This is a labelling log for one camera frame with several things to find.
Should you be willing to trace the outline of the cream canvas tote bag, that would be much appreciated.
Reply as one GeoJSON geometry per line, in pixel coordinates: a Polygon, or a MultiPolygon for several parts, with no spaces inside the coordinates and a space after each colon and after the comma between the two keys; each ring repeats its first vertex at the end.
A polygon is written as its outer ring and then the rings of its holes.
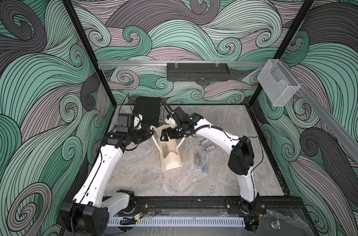
{"type": "Polygon", "coordinates": [[[169,141],[160,141],[159,138],[162,134],[162,131],[166,128],[170,128],[170,125],[163,125],[158,128],[156,128],[153,125],[150,126],[150,130],[154,131],[154,133],[158,137],[158,140],[156,140],[154,136],[152,136],[151,138],[159,150],[160,161],[161,161],[161,166],[162,166],[163,171],[172,170],[175,168],[182,167],[182,161],[181,161],[181,156],[179,153],[179,147],[182,145],[182,143],[185,140],[185,138],[182,138],[178,144],[175,139],[169,139],[169,141]],[[163,155],[162,155],[162,144],[163,143],[167,143],[169,146],[169,150],[170,150],[170,153],[166,157],[163,157],[163,155]]]}

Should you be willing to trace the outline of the clear compass set green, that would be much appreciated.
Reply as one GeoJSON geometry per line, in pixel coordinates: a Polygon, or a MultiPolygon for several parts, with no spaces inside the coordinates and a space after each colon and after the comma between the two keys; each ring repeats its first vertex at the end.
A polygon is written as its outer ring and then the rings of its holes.
{"type": "Polygon", "coordinates": [[[198,149],[194,152],[194,163],[197,169],[202,168],[202,152],[198,149]]]}

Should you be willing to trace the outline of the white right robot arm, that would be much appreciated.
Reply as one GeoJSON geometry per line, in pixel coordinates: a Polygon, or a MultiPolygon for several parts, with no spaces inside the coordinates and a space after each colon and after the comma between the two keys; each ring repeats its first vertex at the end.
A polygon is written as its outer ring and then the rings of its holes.
{"type": "Polygon", "coordinates": [[[255,217],[265,214],[254,183],[255,154],[251,137],[230,134],[197,113],[189,115],[181,107],[172,109],[166,103],[163,107],[168,113],[165,122],[170,127],[162,130],[159,140],[184,139],[197,134],[219,146],[229,155],[228,167],[237,175],[242,211],[249,212],[255,217]]]}

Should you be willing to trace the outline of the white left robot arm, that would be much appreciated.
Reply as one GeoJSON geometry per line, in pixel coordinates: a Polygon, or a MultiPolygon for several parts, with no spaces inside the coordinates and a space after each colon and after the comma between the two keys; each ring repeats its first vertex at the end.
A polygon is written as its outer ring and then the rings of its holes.
{"type": "Polygon", "coordinates": [[[143,128],[124,132],[108,132],[101,141],[99,154],[83,186],[70,202],[63,202],[60,215],[67,231],[73,235],[101,236],[111,217],[121,211],[134,212],[135,195],[119,190],[104,199],[111,174],[130,144],[138,146],[148,140],[153,131],[143,128]]]}

